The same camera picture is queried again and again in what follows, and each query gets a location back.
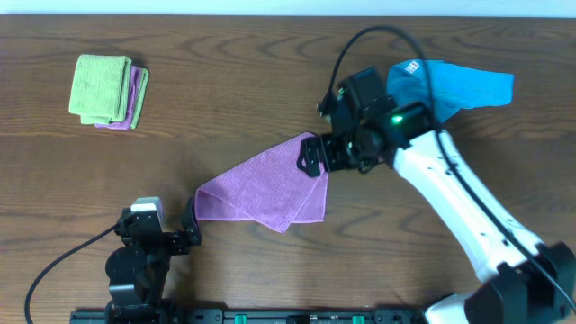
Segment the pink microfiber towel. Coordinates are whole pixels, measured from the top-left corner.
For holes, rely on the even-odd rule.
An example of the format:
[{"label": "pink microfiber towel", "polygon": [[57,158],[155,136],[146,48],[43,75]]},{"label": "pink microfiber towel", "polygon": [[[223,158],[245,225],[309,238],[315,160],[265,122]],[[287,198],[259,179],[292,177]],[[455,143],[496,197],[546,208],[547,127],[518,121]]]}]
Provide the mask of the pink microfiber towel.
[{"label": "pink microfiber towel", "polygon": [[257,221],[286,232],[291,223],[324,221],[328,173],[310,178],[296,167],[304,133],[217,176],[196,191],[203,221]]},{"label": "pink microfiber towel", "polygon": [[130,83],[128,85],[128,110],[126,111],[126,118],[124,121],[117,121],[111,124],[95,124],[97,129],[107,128],[111,130],[122,130],[127,131],[130,129],[132,124],[132,118],[134,117],[134,106],[136,105],[136,98],[138,97],[138,90],[140,88],[140,69],[138,67],[132,66],[130,68]]}]

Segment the wooden table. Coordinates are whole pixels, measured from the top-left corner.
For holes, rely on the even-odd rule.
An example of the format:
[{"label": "wooden table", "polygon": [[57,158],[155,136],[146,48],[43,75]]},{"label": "wooden table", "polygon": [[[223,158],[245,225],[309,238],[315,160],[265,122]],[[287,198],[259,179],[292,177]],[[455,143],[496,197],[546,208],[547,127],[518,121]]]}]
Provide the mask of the wooden table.
[{"label": "wooden table", "polygon": [[[216,175],[305,131],[345,42],[363,27],[406,28],[432,59],[516,76],[514,101],[464,111],[447,128],[472,169],[546,242],[576,250],[576,21],[472,18],[0,16],[0,322],[53,259],[111,226],[138,197],[169,216]],[[139,127],[97,130],[68,113],[77,57],[128,55],[151,72]],[[373,34],[338,79],[414,56]],[[231,308],[424,304],[478,282],[428,203],[386,167],[330,176],[323,223],[280,235],[254,222],[203,222],[175,257],[165,296]],[[36,323],[66,323],[109,300],[109,235],[41,282]]]}]

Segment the green connector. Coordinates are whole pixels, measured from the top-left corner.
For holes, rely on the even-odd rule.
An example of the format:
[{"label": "green connector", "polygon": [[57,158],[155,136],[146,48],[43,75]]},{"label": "green connector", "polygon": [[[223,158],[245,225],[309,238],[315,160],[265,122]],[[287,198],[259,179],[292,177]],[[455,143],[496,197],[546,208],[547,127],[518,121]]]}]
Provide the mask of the green connector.
[{"label": "green connector", "polygon": [[248,321],[248,316],[246,316],[246,315],[234,316],[234,324],[246,324],[247,321]]},{"label": "green connector", "polygon": [[364,324],[364,316],[353,316],[352,324]]}]

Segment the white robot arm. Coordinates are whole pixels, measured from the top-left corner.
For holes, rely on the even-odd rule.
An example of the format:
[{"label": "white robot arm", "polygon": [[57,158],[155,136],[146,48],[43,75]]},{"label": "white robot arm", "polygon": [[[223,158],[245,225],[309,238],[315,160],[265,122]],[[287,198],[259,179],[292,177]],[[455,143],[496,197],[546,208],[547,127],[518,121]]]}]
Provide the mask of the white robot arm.
[{"label": "white robot arm", "polygon": [[[519,271],[522,265],[527,264],[527,258],[507,242],[504,235],[464,190],[460,182],[448,171],[448,164],[438,149],[435,136],[434,131],[431,130],[412,139],[408,148],[397,149],[393,168],[414,185],[432,205],[463,247],[476,276],[482,283],[488,283],[491,279],[498,277],[499,266],[503,264]],[[465,182],[529,253],[538,256],[540,251],[537,246],[544,244],[542,240],[523,227],[494,198],[464,162],[448,132],[443,130],[439,137],[447,155],[453,163],[457,164],[457,170]],[[517,299],[529,299],[527,295],[530,293],[521,291]],[[472,297],[473,293],[452,295],[428,307],[425,313],[428,323],[469,323],[471,316],[466,314],[465,304]]]}]

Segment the black cable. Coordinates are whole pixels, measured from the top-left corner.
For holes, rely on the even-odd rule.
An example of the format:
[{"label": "black cable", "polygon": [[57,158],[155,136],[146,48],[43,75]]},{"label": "black cable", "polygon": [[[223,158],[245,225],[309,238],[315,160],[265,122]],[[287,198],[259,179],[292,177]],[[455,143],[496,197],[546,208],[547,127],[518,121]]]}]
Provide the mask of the black cable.
[{"label": "black cable", "polygon": [[87,242],[85,242],[85,243],[83,243],[77,247],[72,248],[71,250],[69,250],[65,254],[59,256],[56,260],[54,260],[51,264],[49,264],[44,270],[42,270],[42,272],[40,274],[38,274],[38,277],[36,278],[36,280],[34,280],[32,285],[30,286],[30,289],[28,290],[28,293],[26,294],[26,300],[24,301],[24,317],[26,318],[26,322],[28,324],[33,324],[32,316],[30,315],[30,301],[32,300],[32,294],[34,293],[36,286],[40,283],[40,280],[42,280],[44,275],[46,275],[48,273],[48,271],[50,271],[55,265],[60,263],[60,261],[62,261],[65,258],[70,257],[71,255],[75,254],[78,250],[81,250],[82,248],[85,248],[85,247],[89,246],[90,244],[96,242],[98,239],[105,237],[108,233],[113,231],[115,228],[116,228],[116,225],[110,227],[109,229],[105,230],[104,232],[95,236],[94,238],[90,238]]},{"label": "black cable", "polygon": [[[376,32],[376,31],[390,32],[390,33],[400,37],[401,39],[406,41],[409,44],[409,46],[411,47],[411,49],[416,53],[416,55],[418,56],[418,59],[421,61],[422,66],[424,67],[424,75],[426,78],[427,90],[428,90],[428,100],[430,101],[430,111],[432,112],[431,114],[433,116],[435,116],[434,115],[435,102],[434,102],[434,92],[432,89],[432,76],[431,76],[430,70],[428,68],[427,58],[426,58],[426,55],[424,54],[424,50],[420,47],[418,42],[412,36],[410,36],[404,30],[402,30],[398,27],[394,27],[394,26],[368,27],[366,29],[359,31],[356,35],[354,35],[354,37],[352,37],[348,41],[348,43],[346,44],[344,49],[342,49],[342,52],[340,52],[340,56],[338,56],[338,59],[336,61],[336,65],[334,66],[334,70],[332,71],[332,77],[330,78],[330,85],[328,87],[328,92],[326,93],[326,96],[324,97],[324,103],[327,102],[327,100],[331,94],[332,87],[334,86],[334,81],[336,80],[336,74],[338,72],[338,68],[340,67],[340,63],[342,62],[342,58],[344,57],[344,55],[346,54],[346,52],[348,51],[350,46],[352,46],[352,44],[357,39],[359,39],[363,35],[367,34],[368,32]],[[486,204],[480,199],[480,197],[478,197],[476,192],[468,185],[468,183],[466,182],[466,180],[464,180],[462,175],[460,175],[460,172],[458,172],[458,169],[457,169],[457,165],[452,160],[450,160],[450,158],[447,155],[446,150],[444,148],[444,144],[442,143],[442,140],[440,139],[440,133],[442,132],[442,124],[436,119],[436,116],[433,118],[433,123],[434,123],[434,133],[436,135],[436,144],[438,145],[438,148],[440,149],[440,152],[442,153],[442,158],[444,159],[444,161],[448,165],[448,169],[450,170],[450,172],[452,172],[452,174],[456,177],[456,179],[458,179],[458,182],[463,187],[463,189],[470,195],[470,197],[474,200],[474,202],[478,205],[478,207],[480,207],[480,209],[482,209],[482,211],[486,214],[486,216],[490,219],[490,221],[494,224],[494,226],[496,226],[496,228],[502,233],[502,235],[504,235],[504,238],[507,241],[509,241],[510,244],[512,244],[512,246],[514,248],[516,248],[526,258],[526,260],[528,260],[528,262],[530,262],[532,264],[532,266],[534,266],[546,278],[546,280],[548,280],[550,282],[550,284],[552,284],[552,286],[555,289],[558,290],[558,292],[560,292],[560,294],[570,304],[570,307],[572,308],[572,310],[576,314],[576,303],[574,303],[574,300],[572,299],[572,297],[558,284],[558,282],[556,282],[556,280],[546,271],[546,269],[544,269],[544,267],[542,265],[540,265],[540,263],[536,260],[536,258],[534,256],[532,256],[532,254],[527,250],[527,248],[524,247],[522,245],[522,243],[520,243],[518,241],[518,239],[514,236],[514,234],[512,234],[512,232],[510,232],[506,228],[506,226],[504,226],[504,224],[502,224],[502,222],[492,213],[492,211],[486,206]]]}]

